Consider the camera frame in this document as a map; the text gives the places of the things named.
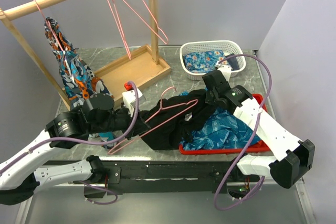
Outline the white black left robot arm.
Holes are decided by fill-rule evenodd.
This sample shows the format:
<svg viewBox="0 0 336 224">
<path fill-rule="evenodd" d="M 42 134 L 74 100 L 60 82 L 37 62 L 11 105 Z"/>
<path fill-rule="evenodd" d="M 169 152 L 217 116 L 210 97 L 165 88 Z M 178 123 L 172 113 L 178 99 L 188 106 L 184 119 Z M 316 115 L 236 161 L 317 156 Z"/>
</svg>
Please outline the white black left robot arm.
<svg viewBox="0 0 336 224">
<path fill-rule="evenodd" d="M 141 91 L 124 92 L 122 98 L 124 106 L 115 110 L 112 97 L 94 95 L 59 114 L 30 144 L 1 163 L 1 204 L 16 205 L 38 191 L 66 182 L 98 183 L 105 179 L 108 171 L 94 155 L 68 165 L 43 165 L 77 144 L 87 144 L 90 134 L 122 131 L 122 137 L 132 137 L 148 130 L 138 110 L 145 99 Z"/>
</svg>

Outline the black shorts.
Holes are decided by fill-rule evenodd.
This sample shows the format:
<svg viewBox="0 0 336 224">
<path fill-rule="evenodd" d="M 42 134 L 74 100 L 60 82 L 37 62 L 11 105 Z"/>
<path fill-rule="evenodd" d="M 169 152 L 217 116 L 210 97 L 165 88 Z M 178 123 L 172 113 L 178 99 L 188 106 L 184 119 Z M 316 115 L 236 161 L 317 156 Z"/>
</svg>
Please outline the black shorts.
<svg viewBox="0 0 336 224">
<path fill-rule="evenodd" d="M 171 97 L 169 99 L 163 99 L 163 106 L 172 106 L 178 103 L 186 103 L 192 99 L 188 98 L 187 96 L 178 95 Z M 149 133 L 148 135 L 142 138 L 151 149 L 155 151 L 166 151 L 166 150 L 176 150 L 179 148 L 180 142 L 176 140 L 176 134 L 181 132 L 181 129 L 188 129 L 188 130 L 199 130 L 203 123 L 199 123 L 196 125 L 196 120 L 192 119 L 196 113 L 195 108 L 196 106 L 190 108 L 183 114 L 179 115 L 178 117 L 174 118 L 173 120 L 169 121 L 168 123 L 164 124 L 160 128 L 154 130 L 153 132 Z M 152 116 L 160 107 L 160 102 L 157 103 L 155 107 L 151 110 L 144 110 L 141 111 L 141 116 L 146 121 L 150 116 Z M 153 128 L 156 125 L 162 123 L 166 119 L 170 118 L 171 116 L 175 115 L 176 113 L 184 110 L 186 106 L 179 106 L 177 108 L 163 110 L 153 119 L 151 119 L 147 124 Z"/>
</svg>

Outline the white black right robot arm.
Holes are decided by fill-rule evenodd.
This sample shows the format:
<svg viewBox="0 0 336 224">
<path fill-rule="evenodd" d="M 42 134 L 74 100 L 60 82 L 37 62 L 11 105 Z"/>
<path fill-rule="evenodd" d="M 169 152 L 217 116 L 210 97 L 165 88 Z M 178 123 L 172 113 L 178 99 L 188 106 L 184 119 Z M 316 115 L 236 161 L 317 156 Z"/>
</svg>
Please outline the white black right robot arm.
<svg viewBox="0 0 336 224">
<path fill-rule="evenodd" d="M 311 168 L 315 145 L 302 141 L 283 128 L 244 87 L 230 87 L 219 70 L 202 77 L 206 87 L 206 103 L 228 110 L 244 122 L 272 151 L 272 156 L 244 155 L 230 168 L 233 180 L 247 175 L 270 176 L 283 188 L 290 188 Z"/>
</svg>

